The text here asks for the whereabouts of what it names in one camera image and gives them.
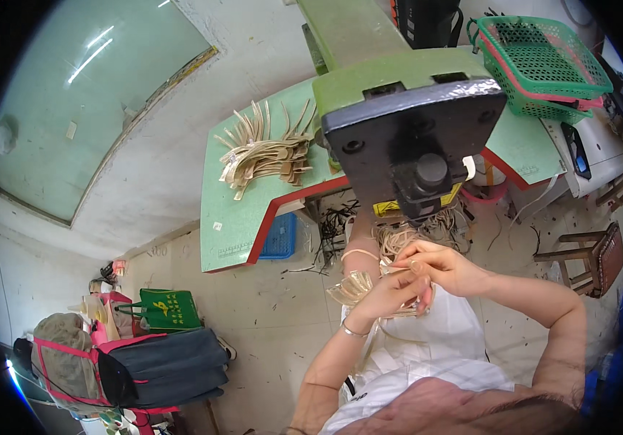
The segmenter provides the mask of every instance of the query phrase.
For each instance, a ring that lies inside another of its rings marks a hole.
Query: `silver bracelet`
[[[369,333],[366,334],[358,334],[358,333],[354,333],[352,332],[350,329],[348,329],[348,327],[346,326],[346,320],[343,319],[343,321],[341,322],[341,328],[343,329],[343,332],[348,334],[348,335],[352,335],[353,337],[360,337],[360,338],[366,338]]]

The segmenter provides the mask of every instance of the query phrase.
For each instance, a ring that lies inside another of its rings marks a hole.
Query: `woman's hand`
[[[492,272],[467,260],[452,248],[431,241],[414,241],[397,255],[392,267],[411,267],[415,273],[428,274],[454,296],[479,296],[487,291]]]
[[[421,298],[417,308],[420,315],[432,297],[430,276],[426,273],[426,269],[420,274],[412,270],[394,272],[380,278],[372,290],[352,309],[351,314],[373,322],[376,318],[394,314],[404,303],[416,297]]]

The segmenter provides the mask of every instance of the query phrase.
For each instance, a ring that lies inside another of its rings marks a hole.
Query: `white shirt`
[[[424,343],[394,340],[379,331],[367,356],[370,335],[356,366],[355,396],[331,416],[320,435],[373,415],[424,377],[437,377],[463,390],[515,389],[500,367],[486,361],[483,329],[471,305],[439,285],[429,314],[389,320],[385,329],[401,339]]]

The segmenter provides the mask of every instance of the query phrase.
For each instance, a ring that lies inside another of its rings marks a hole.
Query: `green tabletop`
[[[271,137],[280,137],[285,129],[281,101],[293,120],[299,117],[307,99],[312,100],[309,103],[311,108],[314,99],[312,80],[298,83],[267,99],[271,108]],[[253,116],[251,106],[240,113]],[[343,173],[331,174],[326,150],[313,145],[309,148],[308,158],[314,169],[302,174],[302,187],[294,187],[275,176],[259,178],[249,185],[241,200],[235,201],[235,191],[219,181],[224,167],[220,157],[229,148],[213,135],[226,137],[224,128],[230,129],[236,121],[237,117],[232,115],[208,134],[200,215],[203,272],[255,264],[280,205],[347,184]],[[481,154],[520,189],[544,182],[561,172],[558,150],[539,119],[514,116],[507,107]]]
[[[298,83],[266,99],[271,109],[272,138],[280,137],[285,130],[280,102],[285,103],[292,122],[299,117],[307,99],[311,99],[307,109],[311,110],[314,102],[312,80]],[[264,101],[260,101],[260,105],[265,114]],[[251,106],[239,113],[253,117]],[[294,187],[274,175],[258,178],[247,187],[241,200],[235,201],[235,191],[227,183],[219,181],[224,168],[220,157],[229,148],[214,139],[213,135],[227,137],[224,129],[231,129],[237,120],[235,115],[230,116],[214,127],[208,135],[200,209],[200,257],[203,272],[254,264],[263,248],[272,218],[281,204],[347,183],[343,173],[331,174],[327,162],[328,152],[313,145],[309,148],[307,157],[314,169],[302,174],[302,187]]]

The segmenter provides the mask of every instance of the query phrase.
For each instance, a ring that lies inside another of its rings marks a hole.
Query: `yellow warning label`
[[[456,183],[455,185],[452,185],[451,192],[449,192],[447,195],[440,197],[441,207],[448,205],[454,200],[454,197],[456,196],[456,193],[459,192],[459,188],[461,187],[461,185],[462,183]],[[397,203],[396,201],[385,201],[383,203],[377,203],[373,205],[372,208],[374,208],[374,213],[377,215],[377,217],[386,217],[388,214],[394,214],[392,212],[396,212],[401,209],[399,207],[399,203]]]
[[[456,183],[455,185],[452,185],[451,192],[449,192],[447,195],[440,196],[440,207],[444,207],[445,205],[452,202],[460,187],[461,183]]]
[[[388,213],[401,209],[399,208],[399,203],[396,201],[385,201],[383,203],[377,203],[372,207],[377,217],[385,217]]]

